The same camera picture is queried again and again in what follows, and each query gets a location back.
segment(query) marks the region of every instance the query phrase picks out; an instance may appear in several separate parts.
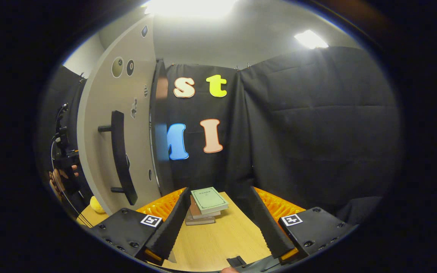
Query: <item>table surface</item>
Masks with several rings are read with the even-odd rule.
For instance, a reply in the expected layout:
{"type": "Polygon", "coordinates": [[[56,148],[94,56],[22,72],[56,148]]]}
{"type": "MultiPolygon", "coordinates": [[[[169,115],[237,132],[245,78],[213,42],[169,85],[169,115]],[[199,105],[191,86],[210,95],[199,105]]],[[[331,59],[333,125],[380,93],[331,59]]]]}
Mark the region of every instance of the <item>table surface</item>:
{"type": "MultiPolygon", "coordinates": [[[[229,208],[215,216],[215,223],[186,225],[183,221],[173,254],[176,263],[165,260],[162,267],[183,271],[220,271],[230,266],[227,258],[241,256],[246,263],[252,263],[271,255],[260,229],[221,192],[229,202],[229,208]]],[[[96,225],[106,219],[105,213],[97,213],[90,206],[83,216],[96,225]]]]}

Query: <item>stack of books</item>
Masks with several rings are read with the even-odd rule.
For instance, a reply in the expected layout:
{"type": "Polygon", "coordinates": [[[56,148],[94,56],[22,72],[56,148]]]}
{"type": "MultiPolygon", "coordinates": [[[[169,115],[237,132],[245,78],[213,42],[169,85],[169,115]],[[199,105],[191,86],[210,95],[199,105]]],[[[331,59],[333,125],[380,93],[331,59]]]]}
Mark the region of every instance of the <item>stack of books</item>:
{"type": "Polygon", "coordinates": [[[192,190],[191,205],[185,218],[186,225],[215,223],[215,216],[229,208],[229,202],[214,187],[192,190]]]}

